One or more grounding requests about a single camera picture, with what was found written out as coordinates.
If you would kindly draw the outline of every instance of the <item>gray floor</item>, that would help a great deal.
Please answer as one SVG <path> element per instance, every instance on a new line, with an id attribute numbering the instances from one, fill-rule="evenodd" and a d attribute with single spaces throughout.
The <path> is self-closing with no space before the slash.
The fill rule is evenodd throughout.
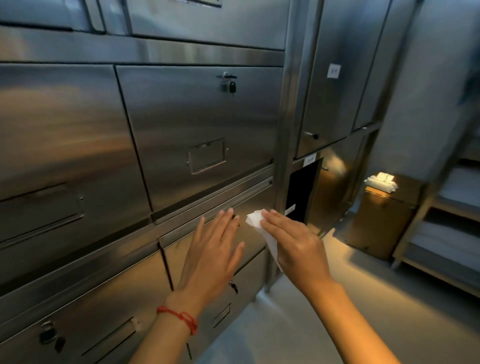
<path id="1" fill-rule="evenodd" d="M 392 271 L 331 231 L 330 268 L 403 363 L 480 363 L 480 300 L 412 267 Z M 322 323 L 286 277 L 230 325 L 199 364 L 342 363 Z"/>

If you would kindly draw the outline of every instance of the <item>white cloth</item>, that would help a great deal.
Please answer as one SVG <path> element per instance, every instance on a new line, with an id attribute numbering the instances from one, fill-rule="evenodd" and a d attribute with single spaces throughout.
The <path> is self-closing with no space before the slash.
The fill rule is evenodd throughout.
<path id="1" fill-rule="evenodd" d="M 388 173 L 380 172 L 376 176 L 370 176 L 365 180 L 367 186 L 376 188 L 377 190 L 391 194 L 398 188 L 397 184 L 393 182 L 394 176 Z"/>
<path id="2" fill-rule="evenodd" d="M 265 218 L 262 216 L 262 210 L 257 210 L 252 212 L 251 214 L 247 215 L 247 219 L 245 222 L 252 226 L 259 234 L 261 234 L 264 239 L 267 241 L 268 249 L 270 249 L 270 253 L 273 256 L 273 259 L 275 260 L 276 264 L 280 268 L 280 270 L 283 272 L 282 268 L 278 264 L 278 249 L 277 249 L 277 242 L 275 238 L 270 235 L 268 232 L 265 231 L 264 228 L 260 225 L 260 221 L 265 220 Z"/>

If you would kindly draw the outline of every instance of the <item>red bracelet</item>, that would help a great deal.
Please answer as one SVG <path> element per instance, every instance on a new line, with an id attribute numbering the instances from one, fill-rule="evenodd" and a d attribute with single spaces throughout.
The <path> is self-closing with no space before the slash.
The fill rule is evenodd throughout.
<path id="1" fill-rule="evenodd" d="M 165 306 L 160 306 L 159 308 L 156 309 L 156 313 L 159 314 L 160 312 L 167 312 L 169 314 L 175 315 L 180 320 L 184 321 L 187 324 L 188 328 L 190 329 L 190 335 L 195 335 L 195 333 L 197 332 L 198 321 L 195 320 L 188 313 L 186 313 L 186 312 L 178 313 L 178 312 L 170 310 L 169 308 L 167 308 Z"/>

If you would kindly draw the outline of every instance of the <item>trash can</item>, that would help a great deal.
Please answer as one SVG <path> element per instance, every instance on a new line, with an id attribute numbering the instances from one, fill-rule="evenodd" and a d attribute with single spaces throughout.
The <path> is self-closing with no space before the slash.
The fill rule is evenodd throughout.
<path id="1" fill-rule="evenodd" d="M 420 202 L 422 184 L 397 175 L 392 193 L 367 186 L 348 230 L 347 244 L 379 259 L 391 257 Z"/>

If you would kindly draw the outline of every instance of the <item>sticker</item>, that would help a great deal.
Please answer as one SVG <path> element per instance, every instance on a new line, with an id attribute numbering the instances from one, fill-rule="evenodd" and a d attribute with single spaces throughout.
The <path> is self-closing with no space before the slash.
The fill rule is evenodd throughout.
<path id="1" fill-rule="evenodd" d="M 285 210 L 285 216 L 287 216 L 290 212 L 292 212 L 293 210 L 295 210 L 295 207 L 297 207 L 297 204 L 293 204 L 292 206 L 290 206 L 289 208 L 287 208 Z"/>
<path id="2" fill-rule="evenodd" d="M 330 64 L 328 67 L 327 78 L 338 78 L 340 76 L 340 68 L 342 67 L 341 64 Z"/>
<path id="3" fill-rule="evenodd" d="M 303 166 L 308 166 L 317 160 L 317 153 L 310 154 L 303 160 Z"/>

